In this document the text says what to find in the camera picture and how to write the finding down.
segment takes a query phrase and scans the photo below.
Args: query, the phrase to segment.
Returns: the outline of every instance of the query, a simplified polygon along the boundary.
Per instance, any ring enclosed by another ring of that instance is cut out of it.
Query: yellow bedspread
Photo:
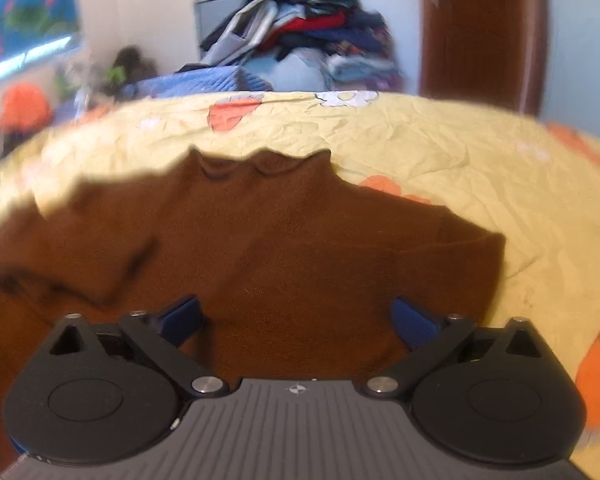
[[[5,160],[0,220],[31,196],[43,212],[52,208],[82,178],[163,170],[190,146],[232,157],[329,148],[349,182],[446,205],[506,234],[494,326],[531,318],[573,377],[600,334],[600,142],[552,136],[491,108],[376,92],[138,102],[95,123],[48,130]],[[598,380],[600,357],[590,361],[585,382]],[[594,438],[574,460],[600,480],[594,419]]]

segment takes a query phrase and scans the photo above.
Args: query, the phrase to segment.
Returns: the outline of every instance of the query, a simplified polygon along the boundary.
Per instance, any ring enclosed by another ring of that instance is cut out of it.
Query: metal screw
[[[398,389],[398,381],[391,377],[374,377],[366,382],[366,387],[376,394],[390,394]]]
[[[222,390],[224,383],[217,377],[198,377],[191,387],[200,394],[214,394]]]

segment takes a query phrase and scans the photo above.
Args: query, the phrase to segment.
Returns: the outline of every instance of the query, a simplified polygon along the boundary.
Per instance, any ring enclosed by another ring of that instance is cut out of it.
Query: wooden door
[[[421,94],[538,113],[546,0],[424,0]]]

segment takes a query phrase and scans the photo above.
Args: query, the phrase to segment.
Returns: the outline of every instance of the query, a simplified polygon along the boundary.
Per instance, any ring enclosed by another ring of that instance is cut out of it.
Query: gray gripper base
[[[160,444],[134,458],[66,467],[24,456],[6,480],[583,480],[570,462],[502,471],[438,450],[400,404],[349,381],[244,380],[197,400]]]

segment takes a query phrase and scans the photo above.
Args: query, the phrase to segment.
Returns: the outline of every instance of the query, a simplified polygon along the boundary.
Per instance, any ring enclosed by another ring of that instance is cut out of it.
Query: knit fabric
[[[330,152],[248,160],[192,151],[167,174],[84,183],[0,227],[0,407],[55,320],[113,322],[197,294],[183,351],[231,383],[363,380],[405,357],[390,307],[481,320],[504,237],[439,206],[345,183]],[[0,470],[14,452],[0,423]]]
[[[345,14],[342,10],[336,12],[333,16],[318,16],[316,18],[295,18],[290,22],[285,23],[279,28],[273,30],[267,39],[260,45],[260,50],[266,51],[274,48],[281,34],[286,32],[305,32],[309,30],[329,30],[339,28],[346,21]]]

